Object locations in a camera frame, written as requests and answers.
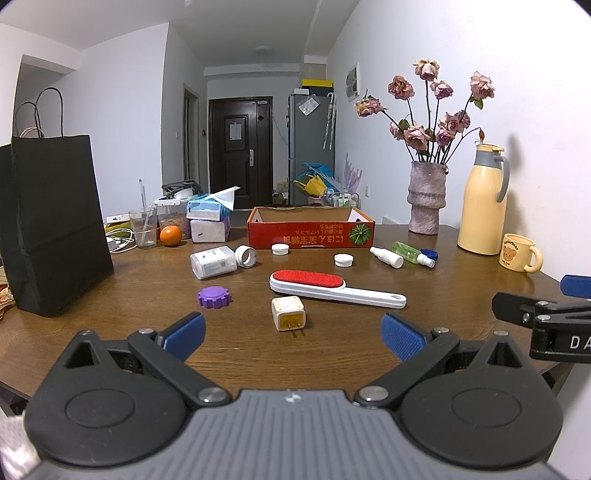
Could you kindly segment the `orange fruit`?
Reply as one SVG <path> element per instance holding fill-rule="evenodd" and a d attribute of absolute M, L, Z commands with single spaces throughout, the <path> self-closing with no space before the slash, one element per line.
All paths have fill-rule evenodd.
<path fill-rule="evenodd" d="M 175 247 L 183 240 L 183 231 L 176 225 L 164 226 L 160 230 L 160 243 L 165 247 Z"/>

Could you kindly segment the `cream thermos jug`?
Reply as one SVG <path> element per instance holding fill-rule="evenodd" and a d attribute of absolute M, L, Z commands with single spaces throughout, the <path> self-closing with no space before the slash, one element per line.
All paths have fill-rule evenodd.
<path fill-rule="evenodd" d="M 510 163 L 504 149 L 479 144 L 465 193 L 458 246 L 479 255 L 501 250 L 505 224 Z"/>

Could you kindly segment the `black paper shopping bag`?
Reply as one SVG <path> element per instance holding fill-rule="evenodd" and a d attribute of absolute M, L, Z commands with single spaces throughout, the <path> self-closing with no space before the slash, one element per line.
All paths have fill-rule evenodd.
<path fill-rule="evenodd" d="M 1 260 L 17 307 L 44 317 L 113 274 L 89 136 L 2 146 Z"/>

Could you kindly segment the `white spray bottle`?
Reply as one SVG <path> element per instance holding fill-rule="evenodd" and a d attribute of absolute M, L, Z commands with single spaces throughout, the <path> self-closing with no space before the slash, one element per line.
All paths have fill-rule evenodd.
<path fill-rule="evenodd" d="M 394 269 L 400 269 L 404 265 L 404 258 L 385 248 L 370 247 L 370 252 L 383 263 L 386 263 Z"/>

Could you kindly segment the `red white lint brush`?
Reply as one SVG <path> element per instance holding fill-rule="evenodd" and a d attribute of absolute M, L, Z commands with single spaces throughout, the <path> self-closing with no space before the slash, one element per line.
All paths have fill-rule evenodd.
<path fill-rule="evenodd" d="M 407 297 L 402 294 L 365 290 L 346 286 L 342 277 L 300 270 L 280 270 L 270 275 L 273 292 L 305 298 L 404 309 Z"/>

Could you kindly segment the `grey refrigerator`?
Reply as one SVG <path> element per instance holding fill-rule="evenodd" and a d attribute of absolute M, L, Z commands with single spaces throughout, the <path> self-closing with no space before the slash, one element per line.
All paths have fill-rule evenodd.
<path fill-rule="evenodd" d="M 308 196 L 294 183 L 308 181 L 308 164 L 325 165 L 335 172 L 335 151 L 325 139 L 329 97 L 293 94 L 288 98 L 288 203 L 308 205 Z"/>

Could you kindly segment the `white small cap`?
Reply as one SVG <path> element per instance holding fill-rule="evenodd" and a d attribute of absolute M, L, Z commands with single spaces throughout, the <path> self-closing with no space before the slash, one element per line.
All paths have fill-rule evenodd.
<path fill-rule="evenodd" d="M 284 256 L 290 253 L 290 246 L 286 243 L 274 243 L 271 246 L 271 252 L 276 256 Z"/>

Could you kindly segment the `white ridged cap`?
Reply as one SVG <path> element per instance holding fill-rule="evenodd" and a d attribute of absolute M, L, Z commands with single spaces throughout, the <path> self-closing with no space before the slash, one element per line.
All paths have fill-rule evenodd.
<path fill-rule="evenodd" d="M 351 254 L 339 253 L 335 254 L 334 262 L 335 266 L 339 268 L 349 268 L 353 266 L 353 263 L 355 262 L 355 257 L 353 257 L 353 255 Z"/>

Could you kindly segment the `pink textured vase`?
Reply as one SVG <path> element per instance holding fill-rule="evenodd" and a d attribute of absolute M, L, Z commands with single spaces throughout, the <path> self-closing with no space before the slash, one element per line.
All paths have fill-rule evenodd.
<path fill-rule="evenodd" d="M 431 162 L 412 163 L 407 201 L 411 205 L 409 230 L 421 235 L 437 235 L 440 210 L 446 206 L 446 169 Z"/>

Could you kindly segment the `purple ridged bottle cap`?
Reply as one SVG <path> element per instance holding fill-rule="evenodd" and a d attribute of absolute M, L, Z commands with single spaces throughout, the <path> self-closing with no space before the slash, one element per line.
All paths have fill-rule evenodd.
<path fill-rule="evenodd" d="M 197 300 L 205 309 L 221 309 L 231 303 L 231 295 L 222 286 L 209 286 L 197 292 Z"/>

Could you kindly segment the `dark brown entrance door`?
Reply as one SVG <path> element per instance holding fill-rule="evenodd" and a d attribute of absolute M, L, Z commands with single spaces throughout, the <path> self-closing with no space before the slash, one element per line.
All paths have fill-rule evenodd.
<path fill-rule="evenodd" d="M 209 183 L 216 192 L 235 187 L 235 207 L 263 206 L 273 195 L 273 99 L 211 99 Z"/>

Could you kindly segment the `white square pill bottle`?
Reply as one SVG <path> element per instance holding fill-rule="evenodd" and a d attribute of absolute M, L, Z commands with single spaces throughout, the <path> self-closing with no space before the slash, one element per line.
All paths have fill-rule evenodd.
<path fill-rule="evenodd" d="M 238 268 L 235 252 L 228 246 L 192 253 L 189 261 L 193 275 L 199 280 L 228 274 Z"/>

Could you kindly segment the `white tape roll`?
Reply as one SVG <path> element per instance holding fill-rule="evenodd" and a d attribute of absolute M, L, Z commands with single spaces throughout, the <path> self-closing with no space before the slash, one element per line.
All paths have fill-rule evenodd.
<path fill-rule="evenodd" d="M 252 268 L 256 265 L 257 261 L 256 249 L 247 245 L 238 246 L 238 248 L 235 249 L 235 261 L 240 268 Z"/>

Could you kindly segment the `green transparent spray bottle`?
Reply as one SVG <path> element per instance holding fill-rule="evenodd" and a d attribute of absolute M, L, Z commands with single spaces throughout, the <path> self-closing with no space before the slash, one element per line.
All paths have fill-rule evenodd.
<path fill-rule="evenodd" d="M 433 259 L 429 258 L 419 249 L 408 246 L 407 244 L 400 241 L 394 242 L 394 244 L 391 246 L 391 250 L 413 264 L 422 265 L 428 268 L 435 267 L 435 261 Z"/>

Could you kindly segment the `blue ridged bottle cap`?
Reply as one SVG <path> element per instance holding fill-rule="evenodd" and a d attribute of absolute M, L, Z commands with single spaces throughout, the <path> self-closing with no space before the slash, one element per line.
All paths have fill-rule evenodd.
<path fill-rule="evenodd" d="M 421 253 L 434 261 L 437 261 L 439 258 L 439 253 L 435 250 L 423 248 L 421 249 Z"/>

